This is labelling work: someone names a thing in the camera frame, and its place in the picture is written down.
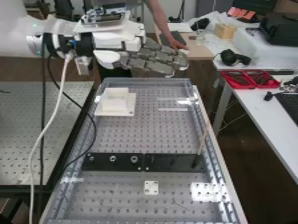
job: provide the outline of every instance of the table leg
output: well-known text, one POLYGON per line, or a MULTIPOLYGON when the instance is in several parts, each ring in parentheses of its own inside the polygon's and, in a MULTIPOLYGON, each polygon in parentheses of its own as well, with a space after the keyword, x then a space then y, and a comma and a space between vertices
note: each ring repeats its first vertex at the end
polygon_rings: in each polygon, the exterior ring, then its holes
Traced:
POLYGON ((213 123, 213 130, 214 130, 215 136, 218 135, 219 130, 221 130, 221 124, 222 124, 222 120, 223 120, 225 113, 226 113, 226 108, 227 108, 229 101, 230 101, 230 95, 231 95, 231 89, 230 89, 227 82, 225 82, 225 87, 223 87, 223 91, 221 94, 221 101, 219 101, 219 105, 218 105, 218 109, 217 109, 215 120, 213 123))

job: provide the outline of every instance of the floor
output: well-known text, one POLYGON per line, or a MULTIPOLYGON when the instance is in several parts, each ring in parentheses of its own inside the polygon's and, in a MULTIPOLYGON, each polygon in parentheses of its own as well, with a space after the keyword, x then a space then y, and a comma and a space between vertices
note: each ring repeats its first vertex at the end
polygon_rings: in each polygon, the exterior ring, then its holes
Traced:
MULTIPOLYGON (((61 66, 61 60, 53 61, 57 80, 61 66)), ((40 60, 0 58, 0 81, 40 80, 40 60)), ((78 77, 72 64, 66 80, 93 80, 98 84, 100 76, 96 72, 90 77, 78 77)), ((225 122, 229 123, 241 114, 243 109, 235 104, 226 113, 225 122)), ((249 223, 295 223, 298 186, 247 116, 221 131, 218 142, 249 223)), ((13 224, 27 223, 28 208, 23 205, 13 224)))

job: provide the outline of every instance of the black cable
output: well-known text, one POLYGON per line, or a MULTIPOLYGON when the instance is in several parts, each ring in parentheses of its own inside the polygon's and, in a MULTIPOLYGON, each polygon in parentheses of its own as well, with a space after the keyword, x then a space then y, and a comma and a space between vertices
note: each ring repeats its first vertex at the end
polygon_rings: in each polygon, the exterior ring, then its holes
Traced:
MULTIPOLYGON (((54 77, 53 77, 53 73, 52 73, 52 69, 50 69, 50 59, 52 59, 52 54, 49 55, 48 57, 48 60, 46 60, 46 68, 48 68, 48 73, 49 73, 49 77, 50 77, 50 80, 54 84, 54 86, 57 87, 57 89, 60 90, 60 86, 54 80, 54 77)), ((72 97, 65 93, 62 92, 62 95, 69 99, 69 101, 84 111, 82 109, 82 106, 72 99, 72 97)), ((69 167, 69 165, 72 165, 72 163, 74 163, 84 155, 86 155, 86 153, 89 152, 92 146, 94 145, 94 142, 96 142, 96 134, 97 134, 97 127, 96 127, 96 122, 94 122, 94 119, 92 118, 90 114, 86 112, 86 116, 89 117, 90 119, 90 122, 92 122, 92 125, 93 125, 93 128, 94 128, 94 136, 93 136, 93 139, 92 139, 92 143, 88 147, 88 149, 85 150, 85 152, 77 156, 76 159, 73 159, 62 168, 62 170, 60 171, 61 174, 64 173, 65 169, 69 167)))
MULTIPOLYGON (((44 66, 44 38, 41 41, 41 73, 43 73, 43 105, 41 105, 41 131, 44 130, 45 123, 45 66, 44 66)), ((44 190, 44 136, 40 141, 40 190, 39 190, 39 207, 37 216, 41 217, 41 207, 43 207, 43 190, 44 190)))
POLYGON ((180 8, 180 14, 178 14, 178 19, 181 21, 184 21, 184 11, 185 11, 185 0, 182 0, 182 4, 181 4, 181 8, 180 8))

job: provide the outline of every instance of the white table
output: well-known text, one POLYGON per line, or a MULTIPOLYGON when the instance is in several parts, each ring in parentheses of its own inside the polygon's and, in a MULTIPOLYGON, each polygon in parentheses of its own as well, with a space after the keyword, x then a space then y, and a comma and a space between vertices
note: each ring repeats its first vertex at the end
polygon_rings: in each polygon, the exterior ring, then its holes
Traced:
MULTIPOLYGON (((283 82, 293 77, 274 76, 283 82)), ((217 135, 233 93, 298 184, 298 126, 275 97, 269 102, 263 100, 267 91, 281 92, 278 89, 235 90, 225 82, 213 129, 217 135)))

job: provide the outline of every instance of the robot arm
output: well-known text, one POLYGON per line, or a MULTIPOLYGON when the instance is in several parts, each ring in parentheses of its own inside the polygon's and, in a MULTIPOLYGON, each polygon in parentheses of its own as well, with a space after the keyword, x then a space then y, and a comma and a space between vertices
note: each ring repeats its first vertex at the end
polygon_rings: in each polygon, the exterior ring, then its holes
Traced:
POLYGON ((40 57, 44 42, 46 53, 54 57, 64 58, 69 49, 74 51, 80 74, 86 73, 93 56, 109 69, 138 68, 173 75, 188 68, 186 55, 146 38, 144 24, 129 20, 125 5, 92 9, 74 23, 53 16, 43 21, 32 18, 24 14, 19 0, 3 0, 0 4, 0 11, 15 12, 0 22, 0 56, 40 57))

